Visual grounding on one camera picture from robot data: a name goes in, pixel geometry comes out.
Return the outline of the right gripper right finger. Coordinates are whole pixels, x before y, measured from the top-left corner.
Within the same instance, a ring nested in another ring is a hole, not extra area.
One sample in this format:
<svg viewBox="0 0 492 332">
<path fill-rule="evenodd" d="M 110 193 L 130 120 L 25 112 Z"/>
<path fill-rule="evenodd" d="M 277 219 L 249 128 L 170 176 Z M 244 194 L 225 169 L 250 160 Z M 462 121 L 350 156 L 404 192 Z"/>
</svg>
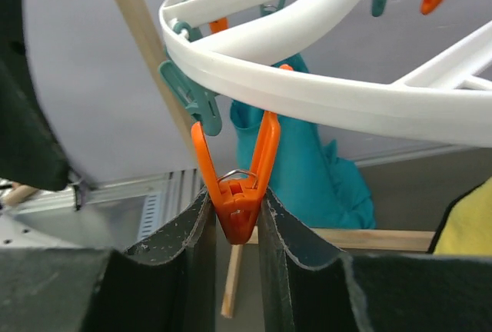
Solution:
<svg viewBox="0 0 492 332">
<path fill-rule="evenodd" d="M 349 254 L 268 191 L 258 216 L 268 331 L 489 331 L 485 257 Z"/>
</svg>

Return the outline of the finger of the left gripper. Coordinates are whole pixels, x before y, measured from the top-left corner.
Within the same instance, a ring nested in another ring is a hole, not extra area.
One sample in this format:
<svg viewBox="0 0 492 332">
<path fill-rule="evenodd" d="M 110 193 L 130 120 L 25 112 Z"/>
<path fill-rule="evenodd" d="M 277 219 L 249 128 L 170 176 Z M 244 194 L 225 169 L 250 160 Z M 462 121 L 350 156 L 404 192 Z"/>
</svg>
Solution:
<svg viewBox="0 0 492 332">
<path fill-rule="evenodd" d="M 1 177 L 42 190 L 62 190 L 68 174 L 68 159 L 36 98 L 22 0 L 1 0 Z"/>
</svg>

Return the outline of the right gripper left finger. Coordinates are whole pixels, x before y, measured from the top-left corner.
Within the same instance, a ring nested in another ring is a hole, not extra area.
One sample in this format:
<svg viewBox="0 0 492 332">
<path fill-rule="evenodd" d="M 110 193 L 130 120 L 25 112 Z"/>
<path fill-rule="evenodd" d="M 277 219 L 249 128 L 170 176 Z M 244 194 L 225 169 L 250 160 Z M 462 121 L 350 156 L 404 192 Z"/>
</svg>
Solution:
<svg viewBox="0 0 492 332">
<path fill-rule="evenodd" d="M 3 249 L 1 329 L 212 331 L 215 254 L 215 215 L 206 191 L 124 252 Z"/>
</svg>

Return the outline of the orange clothespin front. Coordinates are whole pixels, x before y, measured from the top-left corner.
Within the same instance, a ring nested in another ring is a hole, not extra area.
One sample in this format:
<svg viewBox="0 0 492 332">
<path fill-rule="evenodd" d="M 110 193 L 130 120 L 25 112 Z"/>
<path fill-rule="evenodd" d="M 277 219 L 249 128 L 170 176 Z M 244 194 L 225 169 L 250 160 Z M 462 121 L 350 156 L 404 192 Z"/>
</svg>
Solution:
<svg viewBox="0 0 492 332">
<path fill-rule="evenodd" d="M 246 244 L 251 238 L 274 167 L 280 136 L 278 116 L 265 111 L 250 168 L 238 168 L 218 177 L 201 123 L 197 121 L 191 127 L 198 166 L 230 244 Z"/>
</svg>

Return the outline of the teal clothespin front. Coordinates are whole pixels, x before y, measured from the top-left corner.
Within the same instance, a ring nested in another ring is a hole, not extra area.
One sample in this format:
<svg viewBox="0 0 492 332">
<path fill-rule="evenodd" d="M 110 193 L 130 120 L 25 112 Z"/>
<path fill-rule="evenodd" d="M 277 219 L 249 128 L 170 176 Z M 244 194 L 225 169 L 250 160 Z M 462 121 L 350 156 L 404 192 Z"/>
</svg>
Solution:
<svg viewBox="0 0 492 332">
<path fill-rule="evenodd" d="M 186 112 L 195 121 L 201 122 L 205 134 L 218 135 L 222 129 L 222 120 L 215 101 L 217 94 L 190 79 L 172 60 L 162 62 L 158 70 Z"/>
</svg>

